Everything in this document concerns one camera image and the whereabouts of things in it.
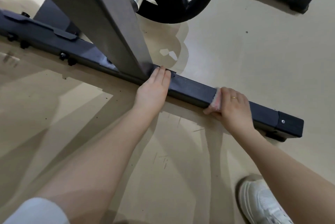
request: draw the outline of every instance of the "hand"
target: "hand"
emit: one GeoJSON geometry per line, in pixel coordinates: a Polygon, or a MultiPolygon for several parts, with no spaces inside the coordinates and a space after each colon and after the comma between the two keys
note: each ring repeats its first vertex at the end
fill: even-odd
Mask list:
{"type": "Polygon", "coordinates": [[[157,67],[150,78],[138,88],[133,109],[153,119],[162,109],[170,85],[171,72],[157,67]]]}
{"type": "Polygon", "coordinates": [[[245,95],[234,89],[222,87],[221,113],[212,113],[227,131],[234,135],[254,131],[249,101],[245,95]]]}

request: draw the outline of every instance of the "scratch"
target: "scratch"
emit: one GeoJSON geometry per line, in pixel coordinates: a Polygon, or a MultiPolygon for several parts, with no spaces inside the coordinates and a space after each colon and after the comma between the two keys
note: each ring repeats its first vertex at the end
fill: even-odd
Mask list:
{"type": "Polygon", "coordinates": [[[156,156],[157,156],[157,153],[156,153],[156,155],[155,155],[155,158],[153,159],[153,163],[155,162],[156,156]]]}
{"type": "Polygon", "coordinates": [[[205,128],[202,128],[202,129],[198,129],[198,130],[195,130],[193,132],[198,132],[198,131],[201,131],[201,130],[204,130],[205,128]]]}

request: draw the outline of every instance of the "bolt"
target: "bolt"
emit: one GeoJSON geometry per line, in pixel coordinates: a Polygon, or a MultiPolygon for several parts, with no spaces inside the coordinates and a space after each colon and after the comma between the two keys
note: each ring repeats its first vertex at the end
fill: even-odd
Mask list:
{"type": "Polygon", "coordinates": [[[28,48],[30,46],[30,43],[28,43],[27,41],[21,41],[20,42],[20,48],[25,49],[28,48]]]}
{"type": "Polygon", "coordinates": [[[77,60],[75,60],[74,58],[69,58],[69,59],[67,60],[67,64],[68,64],[69,66],[75,65],[76,63],[77,63],[77,60]]]}
{"type": "Polygon", "coordinates": [[[65,59],[68,59],[69,58],[69,55],[68,54],[65,54],[65,53],[61,53],[59,54],[59,59],[64,61],[65,59]]]}
{"type": "Polygon", "coordinates": [[[17,39],[18,39],[17,35],[8,33],[7,40],[9,40],[9,41],[16,41],[17,39]]]}
{"type": "Polygon", "coordinates": [[[30,15],[26,12],[22,12],[21,15],[24,16],[24,17],[30,18],[30,15]]]}

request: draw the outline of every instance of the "pink cloth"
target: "pink cloth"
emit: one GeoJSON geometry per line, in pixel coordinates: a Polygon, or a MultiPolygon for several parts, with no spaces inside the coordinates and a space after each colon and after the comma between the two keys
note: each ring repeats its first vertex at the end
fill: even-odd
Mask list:
{"type": "Polygon", "coordinates": [[[221,112],[221,96],[221,88],[217,87],[212,103],[208,108],[204,109],[206,115],[211,114],[212,112],[221,112]]]}

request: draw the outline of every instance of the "gym equipment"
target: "gym equipment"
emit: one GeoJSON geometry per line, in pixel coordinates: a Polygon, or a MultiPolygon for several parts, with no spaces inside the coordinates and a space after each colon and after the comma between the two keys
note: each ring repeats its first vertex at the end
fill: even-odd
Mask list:
{"type": "MultiPolygon", "coordinates": [[[[151,60],[134,11],[139,8],[138,13],[160,22],[181,22],[196,16],[209,1],[169,0],[169,6],[179,9],[164,13],[174,8],[156,0],[153,10],[162,13],[156,16],[145,8],[146,0],[46,0],[34,19],[0,10],[0,35],[19,41],[21,48],[33,46],[55,54],[70,66],[78,63],[140,85],[157,65],[151,60]],[[94,44],[79,38],[79,29],[94,44]]],[[[213,87],[172,72],[168,95],[174,98],[206,108],[215,93],[213,87]]],[[[282,142],[302,136],[302,119],[253,102],[250,107],[255,128],[264,130],[266,136],[282,142]]]]}

